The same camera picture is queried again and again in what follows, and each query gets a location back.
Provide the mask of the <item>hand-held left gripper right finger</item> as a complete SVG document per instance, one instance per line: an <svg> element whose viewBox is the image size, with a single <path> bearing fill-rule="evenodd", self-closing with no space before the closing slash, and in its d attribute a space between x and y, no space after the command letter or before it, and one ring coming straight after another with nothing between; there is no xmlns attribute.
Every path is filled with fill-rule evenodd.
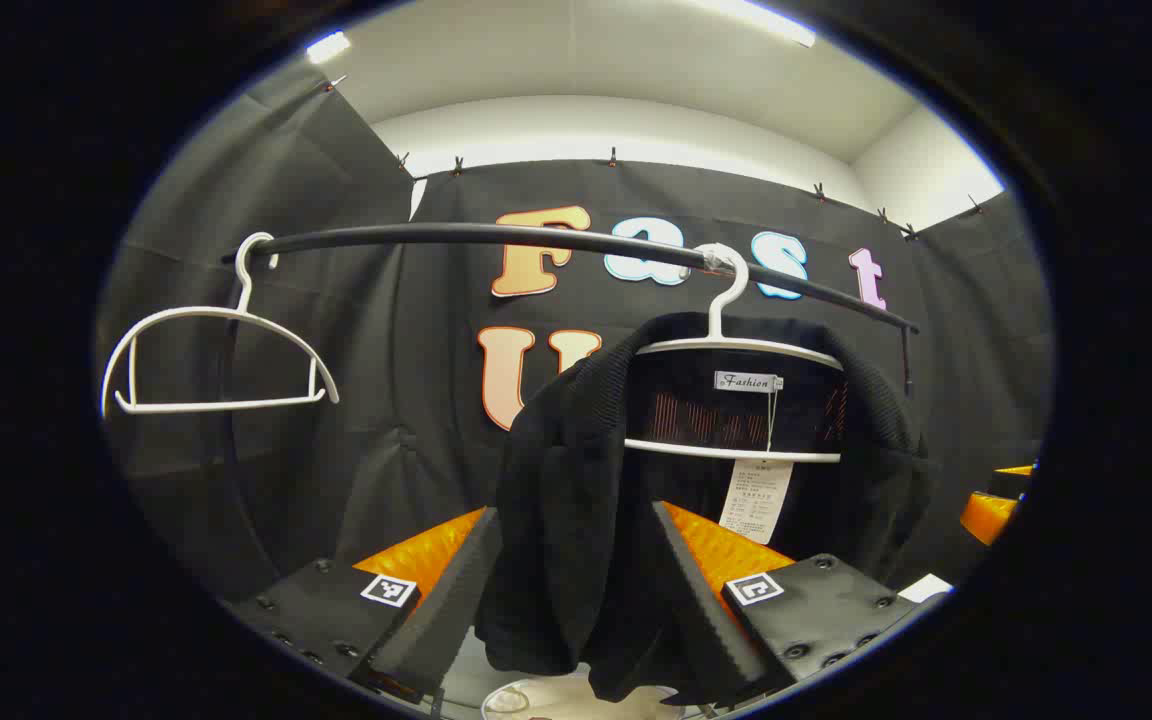
<svg viewBox="0 0 1152 720"><path fill-rule="evenodd" d="M687 702L737 705L809 682L896 632L916 602L846 561L791 560L668 502L652 506Z"/></svg>

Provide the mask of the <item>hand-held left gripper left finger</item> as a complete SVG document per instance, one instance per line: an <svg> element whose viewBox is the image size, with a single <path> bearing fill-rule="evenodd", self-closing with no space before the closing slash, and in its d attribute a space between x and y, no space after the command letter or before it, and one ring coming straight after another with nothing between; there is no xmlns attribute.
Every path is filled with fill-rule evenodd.
<svg viewBox="0 0 1152 720"><path fill-rule="evenodd" d="M230 611L303 661L366 691L433 700L500 551L494 507L357 562L319 559Z"/></svg>

